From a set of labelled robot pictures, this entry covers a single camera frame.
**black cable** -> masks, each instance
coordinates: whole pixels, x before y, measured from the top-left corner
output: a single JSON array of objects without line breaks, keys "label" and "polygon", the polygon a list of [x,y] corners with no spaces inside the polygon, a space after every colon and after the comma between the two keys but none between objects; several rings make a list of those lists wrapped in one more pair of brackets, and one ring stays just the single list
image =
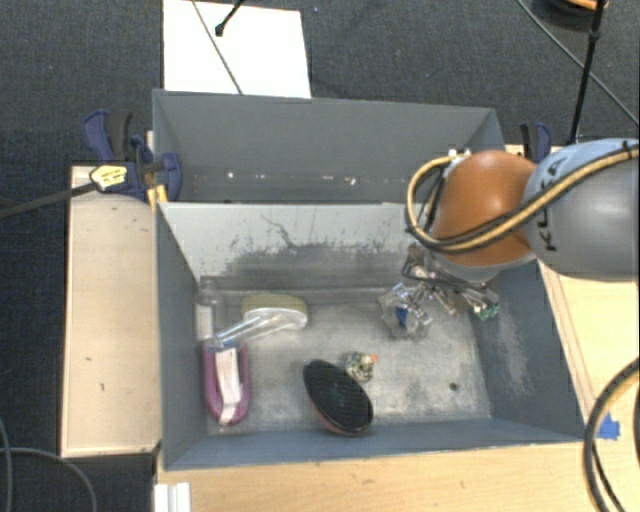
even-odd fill
[{"label": "black cable", "polygon": [[444,188],[444,184],[445,184],[444,169],[440,169],[440,173],[436,177],[435,183],[429,189],[429,192],[427,193],[425,200],[422,202],[422,206],[420,207],[418,216],[416,217],[416,219],[420,220],[420,217],[422,217],[422,214],[424,213],[425,208],[427,207],[427,203],[431,203],[429,211],[427,211],[427,220],[425,224],[426,225],[425,229],[427,230],[430,229],[431,224],[433,223],[433,220],[435,218],[435,212],[437,210],[437,208],[435,207],[437,204],[436,201],[438,201],[438,199],[442,195],[442,189]]},{"label": "black cable", "polygon": [[[547,27],[545,27],[542,22],[536,17],[535,14],[527,7],[522,0],[515,0],[520,7],[527,13],[529,18],[533,20],[533,22],[544,32],[551,41],[553,41],[580,69],[584,70],[585,65],[576,57],[571,51],[564,46],[560,40],[554,36]],[[613,100],[613,102],[620,107],[620,109],[626,114],[626,116],[631,119],[631,121],[638,127],[640,127],[640,122],[638,122],[638,118],[633,115],[633,113],[618,99],[618,97],[600,80],[596,75],[592,72],[589,72],[589,77],[604,91],[604,93],[609,96]]]},{"label": "black cable", "polygon": [[584,445],[582,447],[582,461],[584,471],[587,478],[589,494],[600,512],[610,512],[604,501],[602,493],[598,487],[598,480],[594,471],[594,449],[595,439],[602,420],[602,416],[609,408],[609,402],[615,394],[639,371],[639,360],[636,359],[632,363],[625,366],[618,374],[607,384],[598,399],[596,400],[584,434]]},{"label": "black cable", "polygon": [[[408,214],[408,209],[405,208],[405,220],[406,220],[406,224],[407,224],[407,231],[409,233],[411,233],[423,246],[427,247],[428,249],[431,250],[437,250],[439,252],[451,252],[447,250],[447,245],[452,245],[452,244],[459,244],[459,243],[464,243],[464,242],[468,242],[471,241],[481,235],[484,235],[490,231],[492,231],[493,229],[499,227],[500,225],[504,224],[505,222],[509,221],[510,219],[514,218],[515,216],[517,216],[520,212],[522,212],[523,210],[526,210],[527,208],[529,208],[533,203],[535,203],[540,197],[544,196],[545,194],[547,194],[551,189],[553,188],[561,188],[566,184],[567,182],[570,182],[570,180],[573,179],[573,174],[575,174],[576,172],[591,166],[593,164],[596,164],[600,161],[604,161],[608,158],[611,157],[615,157],[617,155],[621,155],[623,153],[627,153],[630,154],[630,151],[632,150],[637,150],[639,148],[638,144],[634,144],[632,146],[629,145],[623,145],[623,147],[621,149],[616,149],[614,151],[611,151],[605,155],[601,155],[599,157],[594,158],[593,160],[590,160],[588,162],[586,162],[585,164],[582,165],[582,167],[580,167],[579,169],[577,169],[576,171],[566,174],[564,176],[562,176],[561,178],[559,178],[558,180],[556,180],[553,184],[553,186],[551,187],[547,187],[545,189],[540,190],[538,193],[534,194],[533,196],[531,196],[527,201],[525,201],[524,203],[522,203],[520,206],[518,206],[517,208],[514,208],[513,210],[505,213],[504,215],[500,215],[494,219],[488,220],[486,222],[483,222],[482,224],[475,226],[467,231],[464,231],[458,235],[455,236],[451,236],[451,237],[444,237],[438,240],[438,244],[445,244],[442,246],[432,246],[430,243],[428,243],[426,240],[424,240],[415,230],[414,226],[411,225],[411,222],[409,220],[409,214]],[[579,185],[580,183],[582,183],[584,180],[589,179],[591,176],[594,176],[597,173],[603,172],[607,169],[609,169],[610,167],[604,167],[602,169],[599,169],[597,171],[592,172],[591,174],[582,177],[581,179],[576,180],[574,183],[570,184],[570,185],[566,185],[565,188],[553,199],[547,201],[543,206],[541,206],[540,208],[536,209],[535,211],[531,212],[530,215],[528,215],[527,217],[523,218],[520,222],[516,223],[512,229],[509,232],[505,232],[504,234],[502,234],[501,236],[496,236],[494,238],[492,238],[491,240],[488,240],[484,243],[480,243],[480,244],[476,244],[471,248],[468,249],[464,249],[464,250],[456,250],[456,253],[464,253],[464,252],[471,252],[471,251],[475,251],[477,249],[481,249],[483,247],[487,247],[488,245],[493,244],[494,242],[500,240],[501,238],[504,238],[506,236],[509,235],[509,233],[516,231],[517,229],[519,229],[520,227],[522,227],[524,224],[526,224],[527,222],[529,222],[529,220],[534,217],[539,211],[541,211],[544,208],[547,208],[551,205],[553,205],[554,203],[556,203],[558,200],[560,200],[562,197],[564,197],[570,190],[573,190],[573,188],[575,188],[577,185]],[[429,174],[425,175],[423,179],[426,179],[429,176]]]},{"label": "black cable", "polygon": [[92,192],[95,189],[96,189],[95,183],[93,182],[86,183],[79,187],[75,187],[69,190],[62,190],[61,192],[56,192],[55,194],[50,194],[45,197],[34,199],[33,201],[29,201],[28,203],[22,203],[16,206],[3,208],[2,210],[0,210],[0,220],[6,219],[7,217],[13,217],[14,215],[18,215],[20,213],[26,213],[31,210],[37,210],[38,208],[42,208],[43,206],[57,203],[59,201],[66,201],[73,197],[86,194],[87,192]]},{"label": "black cable", "polygon": [[4,458],[7,467],[7,503],[5,510],[11,512],[13,505],[13,461],[11,460],[11,446],[9,445],[9,436],[4,428],[2,418],[0,418],[0,437],[2,437],[2,446],[4,451]]},{"label": "black cable", "polygon": [[584,98],[587,93],[589,73],[591,73],[593,56],[596,51],[596,43],[598,42],[598,39],[600,39],[600,23],[602,22],[605,2],[606,0],[598,0],[596,4],[596,12],[593,15],[593,23],[591,25],[591,29],[589,29],[589,47],[587,48],[587,56],[584,60],[584,68],[582,70],[582,79],[580,80],[576,109],[573,114],[573,123],[571,125],[571,132],[567,144],[576,143],[576,135],[578,134],[578,126],[580,125],[580,116],[582,115],[582,106],[584,105]]},{"label": "black cable", "polygon": [[633,442],[636,445],[636,458],[640,464],[640,388],[636,393],[635,411],[633,414]]},{"label": "black cable", "polygon": [[596,470],[598,471],[598,477],[602,482],[602,486],[604,487],[604,490],[607,492],[607,495],[609,496],[609,498],[611,499],[615,507],[618,509],[618,512],[626,512],[626,510],[620,503],[618,496],[616,496],[616,493],[613,491],[613,488],[611,487],[611,482],[609,482],[609,479],[607,478],[604,468],[602,467],[602,463],[600,462],[600,455],[598,454],[598,448],[595,442],[592,445],[592,451],[593,451],[593,460],[596,463]]},{"label": "black cable", "polygon": [[233,18],[234,14],[236,13],[236,11],[238,9],[240,9],[240,6],[245,2],[245,0],[237,0],[235,5],[233,6],[233,9],[231,9],[231,12],[229,12],[229,14],[227,14],[227,16],[225,17],[224,20],[222,20],[222,23],[220,23],[219,25],[216,26],[216,36],[218,37],[222,37],[222,35],[224,34],[224,28],[227,26],[227,23],[229,23],[229,20],[231,18]]},{"label": "black cable", "polygon": [[222,61],[222,65],[224,66],[224,69],[226,70],[227,74],[229,75],[229,78],[231,78],[231,81],[233,82],[233,85],[235,86],[236,90],[238,91],[238,94],[240,96],[242,96],[244,93],[242,92],[242,89],[240,89],[240,85],[238,84],[238,81],[236,80],[236,77],[233,76],[233,73],[231,72],[231,68],[229,67],[229,64],[227,64],[227,61],[225,60],[224,56],[222,55],[222,52],[220,51],[220,48],[218,48],[218,45],[216,44],[216,40],[214,39],[213,35],[211,34],[211,31],[209,30],[209,27],[207,27],[207,23],[204,21],[204,18],[202,17],[202,14],[200,14],[200,9],[198,9],[198,4],[196,4],[196,0],[191,0],[191,3],[193,4],[193,8],[196,10],[196,13],[198,14],[198,18],[200,18],[200,23],[202,24],[202,26],[204,27],[205,31],[207,32],[207,35],[209,36],[209,40],[211,41],[211,44],[213,45],[214,50],[218,54],[218,57],[220,57],[220,60]]},{"label": "black cable", "polygon": [[5,459],[7,461],[7,502],[5,507],[6,512],[11,512],[11,508],[13,506],[13,464],[11,455],[31,455],[51,460],[56,464],[62,464],[74,475],[76,475],[84,485],[87,493],[89,494],[89,498],[91,499],[92,512],[98,511],[98,499],[96,497],[95,489],[93,488],[93,485],[91,485],[91,482],[89,481],[87,476],[78,466],[66,459],[63,459],[62,457],[58,457],[54,453],[45,452],[44,450],[37,450],[35,448],[11,448],[11,446],[9,445],[7,431],[5,430],[4,423],[2,422],[2,418],[0,418],[0,436],[2,437],[3,445],[3,448],[0,448],[0,452],[4,452]]}]

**microphone stand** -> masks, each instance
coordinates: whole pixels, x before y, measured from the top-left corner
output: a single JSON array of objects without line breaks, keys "label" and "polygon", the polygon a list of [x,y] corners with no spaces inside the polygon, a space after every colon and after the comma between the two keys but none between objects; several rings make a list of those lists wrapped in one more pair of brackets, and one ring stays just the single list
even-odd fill
[{"label": "microphone stand", "polygon": [[235,3],[235,5],[233,6],[233,9],[231,9],[231,12],[229,14],[227,14],[227,17],[222,20],[222,23],[220,23],[217,27],[216,27],[216,36],[217,37],[222,37],[222,34],[224,33],[224,27],[226,26],[226,24],[229,22],[229,20],[233,17],[233,15],[236,13],[236,11],[238,9],[240,9],[240,6],[245,2],[245,0],[237,0],[237,2]]},{"label": "microphone stand", "polygon": [[575,144],[578,138],[578,125],[580,124],[580,116],[582,114],[582,105],[584,104],[584,96],[587,92],[587,83],[589,82],[589,73],[591,72],[591,64],[593,62],[593,54],[596,50],[596,42],[600,39],[600,22],[604,11],[606,0],[598,0],[596,11],[593,15],[593,24],[589,29],[589,47],[587,49],[587,57],[584,61],[584,69],[582,71],[582,81],[578,92],[578,100],[576,102],[576,111],[573,115],[573,125],[571,127],[571,135],[567,144]]}]

